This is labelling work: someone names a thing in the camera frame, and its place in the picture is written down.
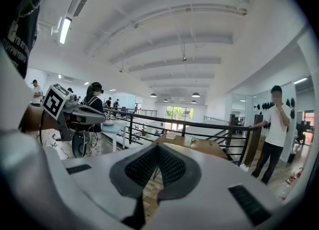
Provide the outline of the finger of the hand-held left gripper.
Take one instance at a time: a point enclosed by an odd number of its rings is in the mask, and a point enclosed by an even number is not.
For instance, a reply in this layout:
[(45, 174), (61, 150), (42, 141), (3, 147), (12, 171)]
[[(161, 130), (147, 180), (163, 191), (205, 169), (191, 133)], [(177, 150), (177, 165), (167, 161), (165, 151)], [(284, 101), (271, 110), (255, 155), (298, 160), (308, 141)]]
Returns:
[(77, 105), (74, 116), (76, 122), (80, 124), (101, 124), (106, 120), (104, 113), (85, 105)]

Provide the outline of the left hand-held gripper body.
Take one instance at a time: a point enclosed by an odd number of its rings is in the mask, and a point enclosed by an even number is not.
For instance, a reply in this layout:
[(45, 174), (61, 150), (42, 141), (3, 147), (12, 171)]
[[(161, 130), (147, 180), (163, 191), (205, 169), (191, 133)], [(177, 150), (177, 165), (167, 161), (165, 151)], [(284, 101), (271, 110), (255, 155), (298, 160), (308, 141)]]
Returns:
[(41, 127), (44, 125), (44, 118), (51, 117), (58, 126), (58, 141), (71, 141), (75, 133), (75, 124), (80, 121), (77, 115), (79, 104), (76, 95), (58, 83), (50, 85), (42, 108)]

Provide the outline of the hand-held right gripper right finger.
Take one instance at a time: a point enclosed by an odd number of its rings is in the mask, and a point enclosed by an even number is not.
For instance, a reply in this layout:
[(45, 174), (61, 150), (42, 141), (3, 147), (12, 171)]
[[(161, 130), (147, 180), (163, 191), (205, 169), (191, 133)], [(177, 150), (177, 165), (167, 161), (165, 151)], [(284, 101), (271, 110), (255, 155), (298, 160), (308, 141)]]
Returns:
[(159, 201), (186, 197), (196, 188), (202, 176), (200, 166), (194, 159), (165, 144), (158, 144), (158, 166), (163, 182)]

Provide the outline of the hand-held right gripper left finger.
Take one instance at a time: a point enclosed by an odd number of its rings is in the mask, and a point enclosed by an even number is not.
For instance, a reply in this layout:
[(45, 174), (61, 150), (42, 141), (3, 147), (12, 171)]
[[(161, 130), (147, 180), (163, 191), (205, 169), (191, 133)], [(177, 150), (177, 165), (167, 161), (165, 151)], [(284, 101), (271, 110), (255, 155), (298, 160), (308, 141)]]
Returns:
[(158, 166), (158, 159), (158, 146), (150, 145), (116, 162), (110, 169), (110, 180), (120, 195), (138, 199)]

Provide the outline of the light blue table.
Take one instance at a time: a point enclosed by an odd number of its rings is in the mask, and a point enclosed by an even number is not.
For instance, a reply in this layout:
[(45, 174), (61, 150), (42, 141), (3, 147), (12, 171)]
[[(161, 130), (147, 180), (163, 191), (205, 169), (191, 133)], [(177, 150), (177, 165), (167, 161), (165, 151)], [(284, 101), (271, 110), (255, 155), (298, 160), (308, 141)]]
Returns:
[(114, 123), (113, 125), (103, 125), (102, 134), (112, 139), (112, 152), (117, 151), (117, 136), (122, 135), (122, 149), (126, 148), (126, 128), (123, 123)]

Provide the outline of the brown wooden table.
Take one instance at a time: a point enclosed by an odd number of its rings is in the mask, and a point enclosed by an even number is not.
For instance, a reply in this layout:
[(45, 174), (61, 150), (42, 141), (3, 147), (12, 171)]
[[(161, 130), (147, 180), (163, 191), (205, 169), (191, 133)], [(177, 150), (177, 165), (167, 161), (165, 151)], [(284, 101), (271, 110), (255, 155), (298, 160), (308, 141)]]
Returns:
[(198, 139), (196, 143), (191, 144), (191, 147), (187, 147), (184, 145), (184, 136), (177, 136), (174, 140), (166, 139), (165, 134), (161, 135), (153, 144), (173, 144), (175, 146), (190, 148), (192, 150), (202, 152), (205, 154), (213, 155), (225, 160), (228, 160), (226, 153), (221, 149), (221, 147), (215, 141)]

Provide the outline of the person's black printed t-shirt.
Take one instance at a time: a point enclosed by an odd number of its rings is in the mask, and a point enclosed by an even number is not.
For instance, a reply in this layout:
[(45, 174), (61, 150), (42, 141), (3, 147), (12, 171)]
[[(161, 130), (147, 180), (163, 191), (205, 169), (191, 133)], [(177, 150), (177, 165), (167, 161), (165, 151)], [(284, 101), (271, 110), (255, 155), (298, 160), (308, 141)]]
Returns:
[(13, 66), (25, 78), (31, 50), (37, 40), (41, 0), (5, 0), (0, 7), (0, 43)]

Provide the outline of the fluorescent tube light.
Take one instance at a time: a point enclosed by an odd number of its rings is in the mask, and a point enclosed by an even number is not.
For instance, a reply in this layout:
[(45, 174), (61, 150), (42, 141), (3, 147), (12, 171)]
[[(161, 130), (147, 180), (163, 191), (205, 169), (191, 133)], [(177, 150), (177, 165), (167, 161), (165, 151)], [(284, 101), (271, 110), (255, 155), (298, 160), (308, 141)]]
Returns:
[(65, 44), (66, 41), (66, 37), (68, 34), (68, 31), (70, 29), (70, 25), (71, 25), (72, 19), (69, 17), (65, 17), (62, 23), (62, 28), (60, 31), (60, 39), (59, 39), (59, 43), (60, 44)]

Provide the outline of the dark metal railing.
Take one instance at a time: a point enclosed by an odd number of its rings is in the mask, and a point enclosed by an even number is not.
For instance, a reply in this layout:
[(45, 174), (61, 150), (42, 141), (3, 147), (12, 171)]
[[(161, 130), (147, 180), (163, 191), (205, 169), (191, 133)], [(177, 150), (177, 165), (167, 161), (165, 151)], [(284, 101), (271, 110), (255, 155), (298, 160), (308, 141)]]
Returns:
[(240, 166), (250, 165), (258, 149), (261, 128), (249, 128), (231, 125), (227, 121), (204, 117), (203, 123), (194, 123), (176, 119), (157, 117), (156, 110), (142, 110), (142, 114), (134, 114), (134, 110), (116, 110), (104, 108), (114, 119), (126, 125), (126, 139), (130, 144), (142, 143), (142, 140), (155, 141), (161, 135), (173, 132), (179, 136), (196, 136), (198, 139), (215, 141), (226, 153), (228, 159)]

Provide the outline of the ceiling air conditioner vent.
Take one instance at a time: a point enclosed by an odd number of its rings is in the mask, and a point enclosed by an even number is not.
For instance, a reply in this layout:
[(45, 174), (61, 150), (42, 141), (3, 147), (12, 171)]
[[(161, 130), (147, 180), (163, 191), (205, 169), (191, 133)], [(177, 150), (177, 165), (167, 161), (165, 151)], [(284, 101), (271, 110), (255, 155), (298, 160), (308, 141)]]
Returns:
[(72, 17), (79, 16), (81, 10), (88, 0), (72, 0), (67, 14)]

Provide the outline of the row of black caps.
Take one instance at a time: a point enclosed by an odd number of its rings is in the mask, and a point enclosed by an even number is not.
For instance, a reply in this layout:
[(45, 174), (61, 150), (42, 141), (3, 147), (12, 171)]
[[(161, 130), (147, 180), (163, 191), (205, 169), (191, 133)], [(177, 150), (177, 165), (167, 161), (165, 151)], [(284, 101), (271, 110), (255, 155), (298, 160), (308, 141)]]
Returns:
[[(270, 115), (270, 109), (272, 109), (275, 106), (275, 103), (273, 101), (265, 101), (264, 98), (260, 98), (258, 100), (258, 97), (254, 97), (254, 105), (253, 105), (253, 111), (258, 112), (258, 114), (263, 115), (264, 117), (268, 117)], [(295, 100), (292, 99), (286, 99), (284, 100), (284, 105), (286, 105), (289, 108), (288, 113), (286, 113), (291, 119), (295, 118)]]

